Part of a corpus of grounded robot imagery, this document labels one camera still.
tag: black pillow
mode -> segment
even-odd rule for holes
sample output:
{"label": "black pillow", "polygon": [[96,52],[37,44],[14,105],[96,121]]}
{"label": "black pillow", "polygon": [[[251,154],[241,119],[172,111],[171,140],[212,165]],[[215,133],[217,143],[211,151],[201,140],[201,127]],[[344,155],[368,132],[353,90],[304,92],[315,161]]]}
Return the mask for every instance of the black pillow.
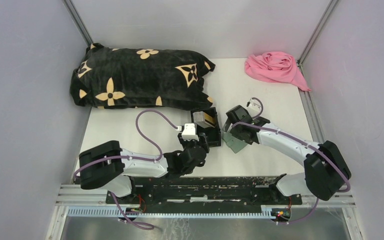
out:
{"label": "black pillow", "polygon": [[108,48],[93,43],[71,77],[79,106],[105,109],[164,106],[182,110],[211,107],[203,76],[216,65],[189,50]]}

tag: pink scarf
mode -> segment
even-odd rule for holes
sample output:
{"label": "pink scarf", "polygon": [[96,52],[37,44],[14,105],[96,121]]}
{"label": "pink scarf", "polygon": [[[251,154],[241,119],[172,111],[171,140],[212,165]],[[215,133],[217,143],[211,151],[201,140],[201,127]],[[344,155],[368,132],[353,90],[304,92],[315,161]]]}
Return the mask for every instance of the pink scarf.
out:
{"label": "pink scarf", "polygon": [[251,78],[267,83],[288,83],[302,91],[311,91],[295,58],[282,51],[251,55],[245,61],[245,72]]}

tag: purple cable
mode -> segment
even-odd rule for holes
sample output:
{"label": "purple cable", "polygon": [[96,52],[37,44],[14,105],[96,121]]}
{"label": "purple cable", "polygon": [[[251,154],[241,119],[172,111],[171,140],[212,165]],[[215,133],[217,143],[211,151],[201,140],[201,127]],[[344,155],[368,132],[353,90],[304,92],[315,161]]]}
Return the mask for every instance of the purple cable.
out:
{"label": "purple cable", "polygon": [[[237,122],[235,124],[232,125],[232,128],[234,128],[235,126],[237,125],[244,125],[244,126],[247,126],[247,127],[250,127],[250,128],[254,128],[254,129],[260,129],[260,130],[264,130],[264,131],[269,131],[269,132],[273,132],[273,133],[277,133],[277,134],[281,134],[289,139],[292,139],[294,140],[295,142],[299,143],[299,144],[302,144],[304,146],[307,147],[307,143],[299,138],[296,138],[286,132],[283,132],[283,131],[277,131],[276,129],[272,129],[272,128],[268,128],[268,127],[263,127],[263,126],[256,126],[256,125],[252,125],[252,124],[249,124],[249,123],[245,123],[245,122]],[[342,178],[342,180],[345,182],[346,184],[346,189],[344,190],[338,190],[338,192],[340,193],[346,193],[348,191],[351,190],[351,185],[350,185],[350,182],[348,181],[347,177],[342,173],[342,171],[328,158],[328,156],[326,156],[322,151],[320,151],[319,149],[311,146],[311,145],[308,145],[308,148],[315,151],[316,153],[318,153],[327,163],[330,164],[330,166],[332,166],[333,169],[335,169],[335,171],[340,175],[340,177]],[[310,210],[310,212],[305,215],[304,217],[302,218],[299,218],[297,220],[293,220],[293,221],[290,221],[290,222],[278,222],[279,224],[282,224],[282,225],[289,225],[289,224],[293,224],[293,223],[299,223],[305,219],[307,219],[309,216],[311,216],[314,211],[316,210],[316,207],[317,207],[317,204],[319,204],[319,198],[316,199],[315,201],[315,204],[314,206],[312,207],[312,209]]]}
{"label": "purple cable", "polygon": [[259,113],[252,117],[253,119],[256,119],[256,118],[258,118],[263,113],[263,103],[258,98],[256,98],[256,97],[252,97],[251,99],[257,100],[257,102],[261,106],[261,110],[259,111]]}
{"label": "purple cable", "polygon": [[118,210],[120,210],[121,215],[123,215],[123,217],[126,219],[126,221],[129,224],[135,226],[138,229],[142,229],[142,230],[153,230],[155,228],[155,226],[150,224],[150,223],[130,220],[130,218],[127,217],[127,215],[123,211],[122,207],[120,206],[119,202],[117,201],[116,195],[112,192],[110,192],[110,193],[111,193],[112,198],[114,199],[115,205],[117,205]]}
{"label": "purple cable", "polygon": [[158,144],[156,144],[154,141],[152,141],[151,139],[149,139],[147,136],[145,136],[142,131],[139,129],[139,117],[144,114],[144,113],[147,113],[147,112],[154,112],[156,114],[159,114],[162,118],[164,118],[174,129],[178,129],[178,127],[176,125],[174,125],[166,116],[164,116],[164,114],[162,114],[161,112],[157,111],[157,110],[154,110],[154,109],[146,109],[146,110],[143,110],[141,111],[137,117],[136,117],[136,129],[137,129],[137,132],[139,132],[139,134],[144,138],[146,139],[148,142],[150,142],[152,145],[154,145],[158,151],[159,151],[159,156],[155,159],[155,161],[159,161],[162,157],[163,157],[163,150],[161,150],[161,147],[158,146]]}

